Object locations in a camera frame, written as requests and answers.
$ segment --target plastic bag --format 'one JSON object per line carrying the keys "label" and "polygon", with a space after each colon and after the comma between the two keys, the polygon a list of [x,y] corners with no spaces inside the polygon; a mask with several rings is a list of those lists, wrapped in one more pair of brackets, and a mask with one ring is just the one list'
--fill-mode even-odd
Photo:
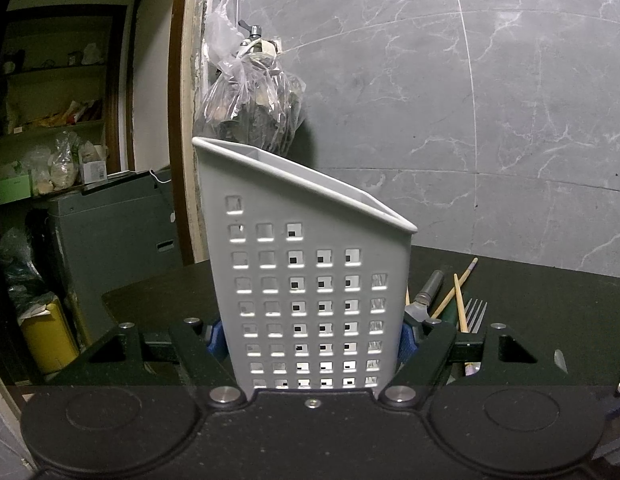
{"label": "plastic bag", "polygon": [[229,62],[203,98],[203,137],[250,144],[286,156],[301,120],[305,83],[279,60],[254,52]]}
{"label": "plastic bag", "polygon": [[203,53],[207,60],[222,72],[226,69],[224,59],[232,59],[245,40],[244,35],[234,26],[232,9],[234,0],[221,0],[210,15],[205,19],[205,45]]}
{"label": "plastic bag", "polygon": [[30,170],[32,176],[32,192],[34,195],[43,195],[54,190],[50,181],[50,149],[45,146],[35,146],[23,158],[24,168]]}
{"label": "plastic bag", "polygon": [[50,180],[55,189],[67,189],[74,184],[79,165],[74,157],[77,137],[74,132],[63,132],[56,138],[56,152],[50,163]]}
{"label": "plastic bag", "polygon": [[96,146],[90,140],[86,140],[79,148],[79,161],[85,164],[86,162],[98,162],[99,160],[104,159],[101,158]]}
{"label": "plastic bag", "polygon": [[0,263],[8,295],[18,312],[27,309],[33,298],[49,291],[34,266],[32,248],[24,231],[13,227],[1,237]]}

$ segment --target gray marble wall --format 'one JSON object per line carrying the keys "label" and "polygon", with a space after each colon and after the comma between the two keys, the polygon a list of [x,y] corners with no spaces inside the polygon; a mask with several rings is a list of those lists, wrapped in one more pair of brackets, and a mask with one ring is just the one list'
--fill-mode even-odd
{"label": "gray marble wall", "polygon": [[620,0],[239,0],[307,83],[293,155],[414,242],[620,276]]}

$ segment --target yellow container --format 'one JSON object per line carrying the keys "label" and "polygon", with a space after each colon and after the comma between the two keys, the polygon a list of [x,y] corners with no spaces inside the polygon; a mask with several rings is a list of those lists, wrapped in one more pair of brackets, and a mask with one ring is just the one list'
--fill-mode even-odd
{"label": "yellow container", "polygon": [[21,331],[42,374],[58,372],[79,351],[58,300],[46,307],[50,314],[23,320]]}

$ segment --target plastic bag on floor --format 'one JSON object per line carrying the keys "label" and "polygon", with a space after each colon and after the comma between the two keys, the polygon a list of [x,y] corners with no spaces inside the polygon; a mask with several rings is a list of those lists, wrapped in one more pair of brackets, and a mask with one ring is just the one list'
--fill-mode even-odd
{"label": "plastic bag on floor", "polygon": [[33,298],[48,292],[32,261],[32,248],[24,231],[13,227],[1,237],[0,263],[8,295],[19,313],[28,308]]}
{"label": "plastic bag on floor", "polygon": [[203,98],[200,135],[285,156],[301,123],[305,83],[263,52],[235,57],[226,68]]}

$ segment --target cardboard box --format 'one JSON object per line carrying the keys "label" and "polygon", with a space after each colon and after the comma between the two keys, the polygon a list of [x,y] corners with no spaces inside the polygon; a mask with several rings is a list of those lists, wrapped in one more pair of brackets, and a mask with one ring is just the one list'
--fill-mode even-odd
{"label": "cardboard box", "polygon": [[29,174],[0,180],[0,204],[21,200],[31,195]]}
{"label": "cardboard box", "polygon": [[92,184],[93,182],[101,182],[108,179],[105,160],[82,162],[79,165],[79,171],[81,173],[81,181],[84,184]]}

